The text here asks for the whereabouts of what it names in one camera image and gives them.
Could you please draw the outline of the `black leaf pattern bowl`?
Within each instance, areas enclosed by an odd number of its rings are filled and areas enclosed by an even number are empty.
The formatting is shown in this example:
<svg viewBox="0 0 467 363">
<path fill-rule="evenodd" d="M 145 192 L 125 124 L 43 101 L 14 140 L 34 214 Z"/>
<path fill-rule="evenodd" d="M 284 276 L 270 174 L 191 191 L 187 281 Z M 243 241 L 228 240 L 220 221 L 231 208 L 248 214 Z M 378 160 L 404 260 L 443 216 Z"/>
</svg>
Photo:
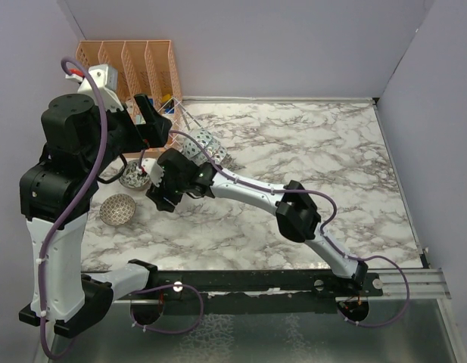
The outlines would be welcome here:
<svg viewBox="0 0 467 363">
<path fill-rule="evenodd" d="M 127 167 L 119 178 L 119 183 L 134 191 L 143 191 L 151 183 L 149 175 L 139 167 L 139 159 L 129 160 Z"/>
</svg>

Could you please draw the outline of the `light blue floral bowl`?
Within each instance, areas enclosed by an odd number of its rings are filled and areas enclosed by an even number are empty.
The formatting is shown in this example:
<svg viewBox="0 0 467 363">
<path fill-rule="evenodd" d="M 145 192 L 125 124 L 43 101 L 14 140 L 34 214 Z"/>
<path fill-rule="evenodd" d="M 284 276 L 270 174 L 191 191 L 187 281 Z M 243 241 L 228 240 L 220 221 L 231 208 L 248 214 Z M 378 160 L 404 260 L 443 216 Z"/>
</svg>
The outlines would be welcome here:
<svg viewBox="0 0 467 363">
<path fill-rule="evenodd" d="M 207 158 L 205 157 L 202 149 L 204 147 L 204 143 L 199 141 L 199 146 L 196 145 L 191 139 L 186 138 L 182 144 L 182 153 L 193 163 L 200 166 L 201 164 L 207 162 Z"/>
</svg>

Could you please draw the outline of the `red lattice bowl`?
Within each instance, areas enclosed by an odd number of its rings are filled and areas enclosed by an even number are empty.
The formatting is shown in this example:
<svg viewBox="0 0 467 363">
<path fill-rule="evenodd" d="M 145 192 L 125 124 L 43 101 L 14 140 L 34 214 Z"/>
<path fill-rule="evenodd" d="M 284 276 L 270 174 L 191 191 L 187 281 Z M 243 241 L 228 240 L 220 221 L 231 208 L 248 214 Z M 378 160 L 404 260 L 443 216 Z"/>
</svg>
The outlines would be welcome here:
<svg viewBox="0 0 467 363">
<path fill-rule="evenodd" d="M 209 155 L 213 155 L 220 146 L 218 140 L 206 129 L 193 130 L 191 136 L 209 153 Z"/>
</svg>

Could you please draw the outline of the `pink patterned bowl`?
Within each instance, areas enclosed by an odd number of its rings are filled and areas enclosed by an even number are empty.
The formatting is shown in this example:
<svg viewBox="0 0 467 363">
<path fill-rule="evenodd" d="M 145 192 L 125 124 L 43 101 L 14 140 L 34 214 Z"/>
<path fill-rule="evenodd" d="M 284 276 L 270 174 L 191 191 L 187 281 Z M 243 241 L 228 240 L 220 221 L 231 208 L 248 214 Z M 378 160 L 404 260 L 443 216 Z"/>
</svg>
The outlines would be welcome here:
<svg viewBox="0 0 467 363">
<path fill-rule="evenodd" d="M 229 156 L 228 151 L 216 139 L 207 145 L 207 152 L 216 164 L 221 164 Z"/>
</svg>

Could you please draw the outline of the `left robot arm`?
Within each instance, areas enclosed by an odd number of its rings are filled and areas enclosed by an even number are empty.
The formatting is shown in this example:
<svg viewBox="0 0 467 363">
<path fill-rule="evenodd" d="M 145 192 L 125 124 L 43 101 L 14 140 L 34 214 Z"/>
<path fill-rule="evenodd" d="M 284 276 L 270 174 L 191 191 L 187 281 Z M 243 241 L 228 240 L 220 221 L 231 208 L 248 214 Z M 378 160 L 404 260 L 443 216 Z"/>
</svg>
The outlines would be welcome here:
<svg viewBox="0 0 467 363">
<path fill-rule="evenodd" d="M 112 303 L 128 294 L 152 297 L 157 268 L 133 259 L 104 274 L 81 271 L 81 245 L 97 177 L 118 157 L 163 147 L 172 123 L 147 95 L 135 101 L 144 117 L 135 124 L 125 110 L 101 113 L 87 95 L 52 100 L 42 114 L 46 143 L 39 162 L 20 180 L 20 209 L 34 258 L 33 300 L 19 314 L 32 326 L 54 324 L 73 338 L 101 321 Z"/>
</svg>

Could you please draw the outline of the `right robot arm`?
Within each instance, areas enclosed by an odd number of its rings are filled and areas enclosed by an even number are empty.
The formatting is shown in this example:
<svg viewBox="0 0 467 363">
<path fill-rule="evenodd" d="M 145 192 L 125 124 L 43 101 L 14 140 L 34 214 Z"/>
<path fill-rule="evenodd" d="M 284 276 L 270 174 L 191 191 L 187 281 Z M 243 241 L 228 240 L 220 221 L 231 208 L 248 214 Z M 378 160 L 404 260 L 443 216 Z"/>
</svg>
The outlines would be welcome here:
<svg viewBox="0 0 467 363">
<path fill-rule="evenodd" d="M 199 166 L 176 149 L 166 150 L 144 170 L 151 179 L 146 196 L 159 211 L 173 212 L 185 194 L 255 206 L 275 216 L 284 238 L 306 244 L 327 262 L 344 294 L 355 296 L 365 288 L 367 264 L 335 242 L 310 192 L 300 182 L 275 185 L 244 178 L 211 161 Z"/>
</svg>

